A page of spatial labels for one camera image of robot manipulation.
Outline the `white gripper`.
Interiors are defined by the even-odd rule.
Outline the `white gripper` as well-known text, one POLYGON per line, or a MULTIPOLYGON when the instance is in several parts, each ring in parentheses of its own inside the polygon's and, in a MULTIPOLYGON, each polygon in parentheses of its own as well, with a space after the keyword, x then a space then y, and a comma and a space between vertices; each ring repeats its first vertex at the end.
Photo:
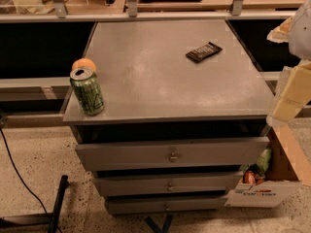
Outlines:
MULTIPOLYGON (((273 43, 289 42, 291 54, 311 60, 311 0, 306 0, 294 17, 284 20, 272 29, 266 39, 273 43)), ((311 63, 295 66, 281 92, 272 116, 280 121, 289 121, 311 101, 311 63)))

